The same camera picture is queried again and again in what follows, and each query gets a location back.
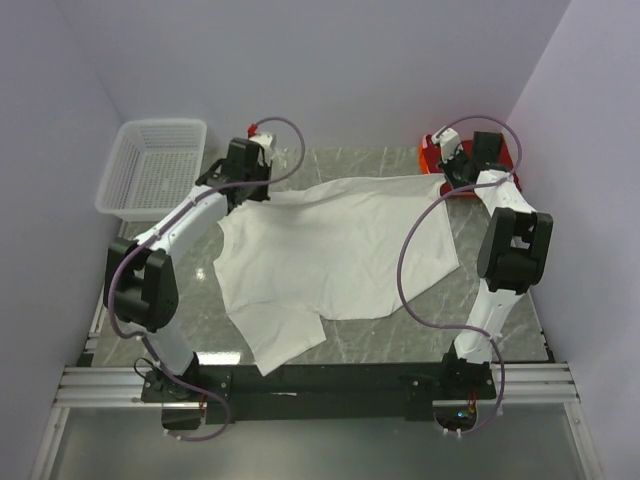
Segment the white t shirt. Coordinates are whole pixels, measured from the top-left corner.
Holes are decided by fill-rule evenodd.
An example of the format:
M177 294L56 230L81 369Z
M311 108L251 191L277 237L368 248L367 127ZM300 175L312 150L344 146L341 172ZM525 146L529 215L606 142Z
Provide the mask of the white t shirt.
M224 307L262 374L322 343L324 320L386 317L457 269L443 182L337 179L221 220Z

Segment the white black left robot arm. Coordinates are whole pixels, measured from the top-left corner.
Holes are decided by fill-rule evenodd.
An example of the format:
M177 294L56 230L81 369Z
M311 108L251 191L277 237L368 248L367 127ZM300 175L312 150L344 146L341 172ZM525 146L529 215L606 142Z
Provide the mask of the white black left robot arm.
M274 145L275 135L267 132L232 139L226 156L155 227L109 246L103 301L111 327L122 339L143 342L176 401L199 392L200 363L173 320L179 305L175 267L211 225L247 200L268 198Z

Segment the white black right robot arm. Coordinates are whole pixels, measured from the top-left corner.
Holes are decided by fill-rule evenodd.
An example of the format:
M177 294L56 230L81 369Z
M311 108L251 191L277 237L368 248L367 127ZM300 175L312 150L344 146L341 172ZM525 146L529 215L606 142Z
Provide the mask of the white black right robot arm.
M479 289L466 327L443 357L439 387L460 399L490 385L491 342L501 333L513 307L542 278L553 218L534 209L522 196L514 175L499 163L504 137L476 132L470 152L459 134L446 128L434 135L440 150L438 167L451 189L473 188L490 221L478 253Z

